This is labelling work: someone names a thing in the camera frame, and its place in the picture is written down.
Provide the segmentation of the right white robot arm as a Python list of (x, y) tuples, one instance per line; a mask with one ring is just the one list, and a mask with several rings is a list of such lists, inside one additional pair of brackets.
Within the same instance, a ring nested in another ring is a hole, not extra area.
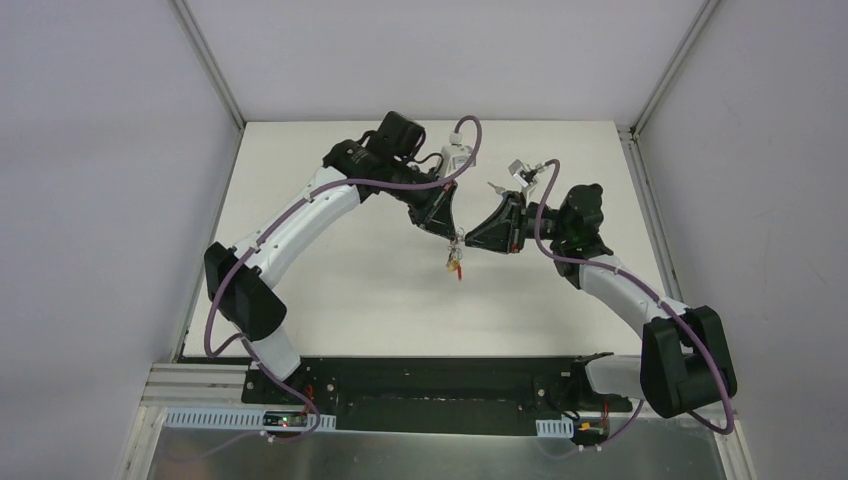
[(729, 408), (738, 383), (719, 314), (662, 297), (627, 269), (600, 236), (603, 189), (571, 188), (557, 209), (508, 191), (464, 243), (502, 254), (527, 243), (545, 247), (557, 273), (617, 314), (640, 338), (637, 355), (599, 354), (582, 360), (567, 384), (583, 410), (607, 395), (646, 401), (663, 418), (713, 403)]

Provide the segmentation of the grey red keyring holder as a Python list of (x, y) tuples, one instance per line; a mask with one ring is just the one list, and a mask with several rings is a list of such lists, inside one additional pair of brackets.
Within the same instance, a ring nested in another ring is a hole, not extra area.
[(464, 230), (457, 229), (455, 235), (452, 240), (449, 241), (448, 244), (448, 258), (445, 263), (446, 270), (454, 274), (458, 281), (463, 280), (463, 270), (462, 270), (462, 258), (463, 251), (462, 245), (464, 242)]

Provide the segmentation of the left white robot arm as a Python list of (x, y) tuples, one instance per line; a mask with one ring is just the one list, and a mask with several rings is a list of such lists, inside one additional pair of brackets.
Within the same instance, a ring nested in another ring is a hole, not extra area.
[(212, 324), (221, 314), (235, 326), (253, 360), (265, 369), (266, 389), (279, 403), (297, 402), (304, 394), (305, 378), (296, 371), (301, 356), (284, 330), (287, 307), (275, 294), (275, 286), (330, 225), (381, 192), (407, 206), (414, 226), (449, 241), (456, 239), (452, 215), (456, 180), (474, 165), (482, 143), (477, 135), (472, 145), (464, 144), (460, 130), (468, 122), (482, 128), (476, 117), (462, 117), (437, 153), (441, 166), (423, 171), (415, 156), (426, 139), (425, 128), (390, 111), (377, 129), (334, 145), (276, 218), (233, 246), (214, 242), (206, 249), (203, 268), (212, 303), (207, 322)]

